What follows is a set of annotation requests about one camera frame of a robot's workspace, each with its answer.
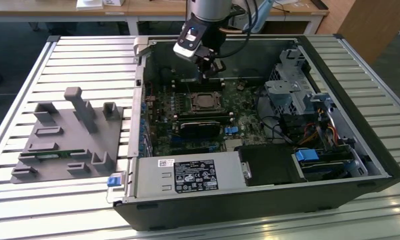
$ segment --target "floor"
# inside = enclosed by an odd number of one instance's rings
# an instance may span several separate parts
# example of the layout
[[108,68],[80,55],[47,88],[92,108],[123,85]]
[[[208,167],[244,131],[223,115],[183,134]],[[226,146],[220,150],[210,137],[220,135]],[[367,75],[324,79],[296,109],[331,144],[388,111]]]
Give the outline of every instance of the floor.
[[[0,23],[0,124],[8,113],[16,94],[24,84],[49,33],[44,23],[40,31],[32,31],[28,23]],[[182,22],[151,22],[140,24],[140,32],[147,35],[176,35]],[[80,22],[75,31],[77,36],[111,36],[128,30],[115,22]],[[400,34],[395,37],[382,56],[372,65],[388,86],[400,97]]]

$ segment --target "motherboard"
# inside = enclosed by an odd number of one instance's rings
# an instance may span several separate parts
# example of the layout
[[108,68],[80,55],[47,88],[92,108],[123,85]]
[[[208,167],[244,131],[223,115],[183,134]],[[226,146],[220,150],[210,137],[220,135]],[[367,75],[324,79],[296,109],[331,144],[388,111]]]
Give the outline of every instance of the motherboard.
[[240,79],[175,80],[146,89],[154,156],[234,151],[267,142],[256,115],[258,85]]

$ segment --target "cpu socket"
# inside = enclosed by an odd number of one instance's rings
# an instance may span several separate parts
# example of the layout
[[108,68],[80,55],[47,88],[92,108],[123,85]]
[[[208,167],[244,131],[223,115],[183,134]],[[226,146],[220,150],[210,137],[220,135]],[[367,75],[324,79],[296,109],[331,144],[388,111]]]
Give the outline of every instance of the cpu socket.
[[220,113],[224,111],[222,107],[222,95],[218,92],[202,92],[191,94],[191,112]]

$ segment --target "power supply label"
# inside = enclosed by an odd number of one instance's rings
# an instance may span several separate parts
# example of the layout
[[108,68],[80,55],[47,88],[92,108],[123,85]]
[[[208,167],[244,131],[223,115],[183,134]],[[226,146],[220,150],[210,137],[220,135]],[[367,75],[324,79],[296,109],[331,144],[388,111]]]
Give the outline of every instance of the power supply label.
[[175,162],[174,170],[179,194],[219,189],[214,160]]

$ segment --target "green circuit board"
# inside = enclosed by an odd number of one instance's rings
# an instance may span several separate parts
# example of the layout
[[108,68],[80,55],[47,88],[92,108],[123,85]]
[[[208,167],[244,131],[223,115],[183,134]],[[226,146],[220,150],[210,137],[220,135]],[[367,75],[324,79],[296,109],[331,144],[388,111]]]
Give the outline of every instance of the green circuit board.
[[[242,88],[238,80],[228,80],[224,83],[223,91],[218,92],[220,106],[226,112],[234,113],[234,121],[231,124],[223,124],[219,136],[207,140],[183,140],[182,136],[175,133],[178,124],[172,117],[176,112],[188,112],[192,109],[190,100],[190,94],[192,93],[172,93],[167,87],[158,93],[155,107],[151,111],[155,156],[191,154],[196,153],[196,150],[204,151],[206,149],[210,153],[226,152],[226,140],[240,139],[243,145],[267,142],[267,136],[254,107],[258,86]],[[238,127],[238,132],[226,134],[226,128],[230,127]]]

